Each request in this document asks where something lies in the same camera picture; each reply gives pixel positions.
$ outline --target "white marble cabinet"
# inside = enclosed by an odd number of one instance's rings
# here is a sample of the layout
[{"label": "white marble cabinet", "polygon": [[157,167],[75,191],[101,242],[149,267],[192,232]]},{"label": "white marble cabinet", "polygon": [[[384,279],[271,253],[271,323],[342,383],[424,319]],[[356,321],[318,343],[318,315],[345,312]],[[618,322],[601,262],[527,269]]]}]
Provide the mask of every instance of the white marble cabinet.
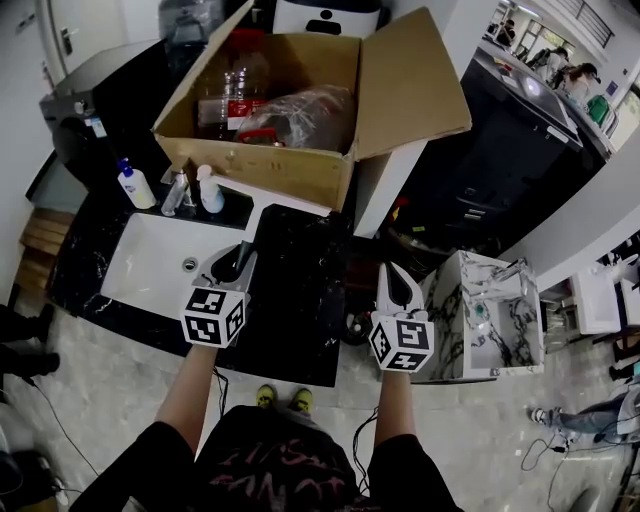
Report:
[{"label": "white marble cabinet", "polygon": [[414,382],[486,379],[543,371],[544,346],[535,278],[526,265],[466,251],[422,283],[435,353]]}]

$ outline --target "cardboard box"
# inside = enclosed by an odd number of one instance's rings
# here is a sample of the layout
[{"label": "cardboard box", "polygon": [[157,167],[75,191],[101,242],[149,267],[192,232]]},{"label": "cardboard box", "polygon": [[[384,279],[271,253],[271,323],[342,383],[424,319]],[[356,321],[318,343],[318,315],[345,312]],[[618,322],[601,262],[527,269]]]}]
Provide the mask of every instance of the cardboard box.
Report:
[{"label": "cardboard box", "polygon": [[244,4],[211,35],[156,121],[156,139],[173,162],[186,156],[238,181],[340,211],[355,161],[471,128],[449,55],[429,11],[421,8],[364,40],[313,33],[265,37],[269,98],[322,84],[354,93],[355,139],[346,155],[195,138],[194,86],[219,65],[216,54],[251,6]]}]

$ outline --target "black t-shirt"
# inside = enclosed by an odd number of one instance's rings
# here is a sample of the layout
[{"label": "black t-shirt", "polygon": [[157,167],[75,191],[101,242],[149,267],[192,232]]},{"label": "black t-shirt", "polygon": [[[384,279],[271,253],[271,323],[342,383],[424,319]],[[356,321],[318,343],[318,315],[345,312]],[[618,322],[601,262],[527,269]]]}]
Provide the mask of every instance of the black t-shirt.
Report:
[{"label": "black t-shirt", "polygon": [[[505,30],[512,38],[516,37],[516,31],[512,28],[506,27]],[[500,33],[496,36],[496,41],[500,44],[504,44],[505,46],[511,46],[511,43],[513,42],[513,40],[509,41],[509,38],[502,30],[500,30]]]},{"label": "black t-shirt", "polygon": [[361,496],[344,451],[325,433],[272,410],[235,407],[194,462],[172,427],[154,423],[78,498],[71,510],[462,512],[413,435],[377,446],[371,498]]}]

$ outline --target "plastic bottle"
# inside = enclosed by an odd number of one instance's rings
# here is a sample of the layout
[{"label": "plastic bottle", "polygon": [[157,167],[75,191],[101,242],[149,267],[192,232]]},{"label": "plastic bottle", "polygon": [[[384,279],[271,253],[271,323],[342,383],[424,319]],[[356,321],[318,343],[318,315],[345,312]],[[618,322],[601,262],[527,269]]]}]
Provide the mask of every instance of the plastic bottle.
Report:
[{"label": "plastic bottle", "polygon": [[227,42],[228,65],[207,69],[198,79],[198,137],[232,140],[245,117],[266,101],[269,65],[261,53],[264,33],[238,29]]},{"label": "plastic bottle", "polygon": [[218,213],[224,207],[224,196],[213,179],[213,169],[210,165],[198,167],[198,182],[200,183],[202,206],[209,213]]},{"label": "plastic bottle", "polygon": [[139,210],[147,210],[155,206],[156,198],[151,192],[147,178],[145,178],[142,171],[133,169],[129,165],[128,158],[119,160],[118,167],[121,171],[118,175],[118,181],[129,196],[129,199],[131,199],[133,206]]}]

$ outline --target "person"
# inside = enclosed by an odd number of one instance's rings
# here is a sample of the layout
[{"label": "person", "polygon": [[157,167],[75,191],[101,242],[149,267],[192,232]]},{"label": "person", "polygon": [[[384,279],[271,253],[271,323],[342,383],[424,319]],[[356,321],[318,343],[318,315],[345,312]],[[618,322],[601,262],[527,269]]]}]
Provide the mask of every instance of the person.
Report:
[{"label": "person", "polygon": [[384,372],[370,497],[358,492],[344,451],[310,418],[313,397],[297,393],[278,410],[263,386],[256,406],[222,416],[195,458],[217,349],[194,345],[155,422],[71,507],[121,510],[129,497],[154,510],[412,510],[461,512],[422,449],[409,375]]},{"label": "person", "polygon": [[504,25],[500,27],[496,41],[504,46],[510,47],[516,38],[516,31],[513,29],[516,24],[513,20],[507,20]]},{"label": "person", "polygon": [[544,48],[531,59],[527,66],[538,73],[545,83],[550,83],[558,70],[567,65],[569,53],[564,48]]},{"label": "person", "polygon": [[[23,379],[35,375],[47,375],[60,367],[60,356],[46,353],[49,328],[53,320],[53,306],[47,304],[40,316],[25,318],[5,305],[0,304],[0,375],[10,373]],[[19,341],[37,338],[40,347],[33,347]]]},{"label": "person", "polygon": [[586,106],[591,97],[591,87],[598,78],[597,68],[587,62],[581,64],[565,74],[564,80],[560,84],[560,90],[575,103]]},{"label": "person", "polygon": [[567,414],[561,408],[531,410],[534,423],[559,429],[564,433],[595,434],[594,441],[615,443],[619,436],[636,437],[640,431],[640,386],[631,386],[613,400],[587,407],[577,414]]}]

